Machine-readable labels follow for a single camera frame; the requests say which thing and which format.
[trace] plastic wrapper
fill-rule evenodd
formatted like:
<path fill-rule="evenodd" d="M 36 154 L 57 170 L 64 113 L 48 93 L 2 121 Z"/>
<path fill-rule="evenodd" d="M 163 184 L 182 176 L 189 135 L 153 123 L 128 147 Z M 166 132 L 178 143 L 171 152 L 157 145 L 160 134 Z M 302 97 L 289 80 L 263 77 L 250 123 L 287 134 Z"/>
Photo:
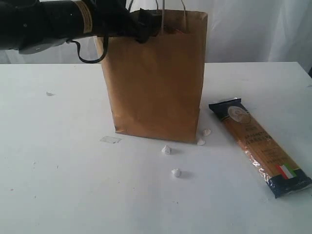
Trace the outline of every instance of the plastic wrapper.
<path fill-rule="evenodd" d="M 209 108 L 236 139 L 275 198 L 311 186 L 311 178 L 250 115 L 241 99 L 211 104 Z"/>

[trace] brown paper bag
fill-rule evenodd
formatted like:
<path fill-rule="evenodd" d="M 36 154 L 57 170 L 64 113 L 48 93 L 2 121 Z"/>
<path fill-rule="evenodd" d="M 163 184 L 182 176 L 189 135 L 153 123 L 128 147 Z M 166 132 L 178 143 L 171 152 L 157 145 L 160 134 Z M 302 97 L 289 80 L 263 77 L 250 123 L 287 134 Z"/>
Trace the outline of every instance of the brown paper bag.
<path fill-rule="evenodd" d="M 188 33 L 158 35 L 145 44 L 109 39 L 102 68 L 116 133 L 195 142 L 207 18 L 202 12 L 166 10 L 164 24 Z M 101 53 L 102 39 L 97 42 Z"/>

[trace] white curtain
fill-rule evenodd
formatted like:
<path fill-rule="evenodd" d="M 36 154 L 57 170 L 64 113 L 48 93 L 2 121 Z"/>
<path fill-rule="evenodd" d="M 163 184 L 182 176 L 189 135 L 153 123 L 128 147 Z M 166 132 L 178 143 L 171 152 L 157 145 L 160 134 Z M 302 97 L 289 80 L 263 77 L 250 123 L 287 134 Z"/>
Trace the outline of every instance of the white curtain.
<path fill-rule="evenodd" d="M 207 62 L 298 61 L 312 66 L 312 0 L 184 0 L 188 10 L 209 14 Z M 155 0 L 134 0 L 132 9 L 155 9 Z M 166 0 L 167 9 L 182 9 Z M 93 39 L 84 39 L 82 56 L 97 57 Z M 21 56 L 0 54 L 0 63 L 77 63 L 74 45 Z"/>

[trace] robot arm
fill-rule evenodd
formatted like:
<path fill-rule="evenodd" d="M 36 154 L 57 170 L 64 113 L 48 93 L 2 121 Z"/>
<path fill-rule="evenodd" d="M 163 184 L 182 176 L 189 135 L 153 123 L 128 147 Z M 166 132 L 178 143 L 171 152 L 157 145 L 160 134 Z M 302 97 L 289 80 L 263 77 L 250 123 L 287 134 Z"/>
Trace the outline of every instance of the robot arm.
<path fill-rule="evenodd" d="M 133 37 L 144 43 L 158 33 L 161 16 L 140 10 L 130 14 L 120 0 L 58 0 L 13 6 L 0 0 L 0 50 L 18 50 L 20 54 L 34 54 L 47 48 L 74 42 L 75 39 L 104 37 L 104 59 L 109 37 Z"/>

